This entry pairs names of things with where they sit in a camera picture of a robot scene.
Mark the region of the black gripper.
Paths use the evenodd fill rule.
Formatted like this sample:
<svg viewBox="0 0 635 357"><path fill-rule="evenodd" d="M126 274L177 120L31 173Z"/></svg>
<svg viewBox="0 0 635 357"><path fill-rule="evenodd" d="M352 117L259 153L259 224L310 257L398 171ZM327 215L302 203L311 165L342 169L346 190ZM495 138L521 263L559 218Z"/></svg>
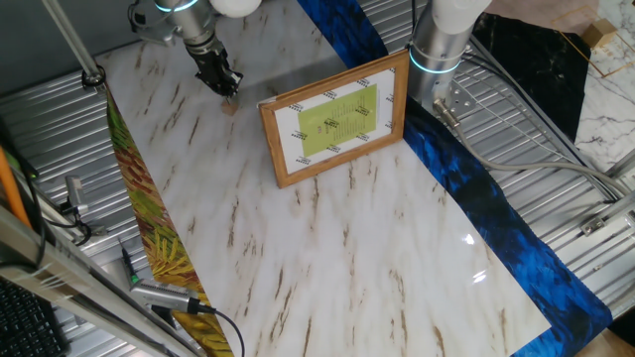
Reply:
<svg viewBox="0 0 635 357"><path fill-rule="evenodd" d="M195 77L216 94L223 95L226 103L235 103L243 74L230 68L226 49L213 50L202 55L191 54L191 56L198 68Z"/></svg>

